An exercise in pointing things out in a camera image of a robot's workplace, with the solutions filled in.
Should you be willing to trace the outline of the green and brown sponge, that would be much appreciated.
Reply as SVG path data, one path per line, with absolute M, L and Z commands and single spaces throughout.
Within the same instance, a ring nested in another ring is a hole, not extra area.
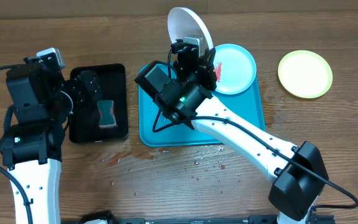
M 101 129 L 115 128 L 117 126 L 117 122 L 114 115 L 113 100 L 99 100 L 97 102 L 97 106 L 100 115 L 99 127 Z

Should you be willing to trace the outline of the light blue rimmed plate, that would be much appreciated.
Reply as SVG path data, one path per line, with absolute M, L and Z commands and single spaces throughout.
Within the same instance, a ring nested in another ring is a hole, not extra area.
M 215 50 L 216 92 L 236 95 L 246 91 L 257 73 L 256 62 L 250 52 L 236 44 L 221 44 Z

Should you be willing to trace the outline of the white plate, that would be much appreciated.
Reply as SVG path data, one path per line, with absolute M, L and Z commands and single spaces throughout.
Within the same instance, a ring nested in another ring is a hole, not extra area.
M 171 43 L 186 36 L 202 37 L 205 46 L 214 47 L 211 34 L 199 15 L 186 7 L 174 7 L 167 17 L 167 28 Z

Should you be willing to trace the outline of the yellow-green rimmed plate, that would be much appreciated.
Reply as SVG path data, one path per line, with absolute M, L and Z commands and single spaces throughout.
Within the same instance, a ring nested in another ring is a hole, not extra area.
M 309 50 L 286 54 L 278 64 L 277 74 L 284 89 L 299 98 L 323 96 L 333 83 L 333 72 L 328 62 Z

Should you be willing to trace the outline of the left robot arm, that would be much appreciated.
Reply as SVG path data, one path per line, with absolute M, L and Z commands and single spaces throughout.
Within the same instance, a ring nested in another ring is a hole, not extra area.
M 13 104 L 0 139 L 2 163 L 11 182 L 17 223 L 60 223 L 58 190 L 63 124 L 81 107 L 103 97 L 95 72 L 65 80 L 56 48 L 26 57 L 6 73 Z

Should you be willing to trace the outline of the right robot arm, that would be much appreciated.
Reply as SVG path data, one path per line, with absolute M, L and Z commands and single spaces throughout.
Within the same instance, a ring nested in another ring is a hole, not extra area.
M 170 126 L 185 125 L 231 147 L 271 183 L 270 203 L 278 223 L 308 223 L 315 201 L 328 183 L 316 146 L 297 146 L 275 138 L 229 109 L 219 95 L 237 95 L 256 78 L 251 54 L 235 44 L 222 44 L 198 55 L 197 46 L 178 40 L 172 62 L 154 61 L 135 78 Z

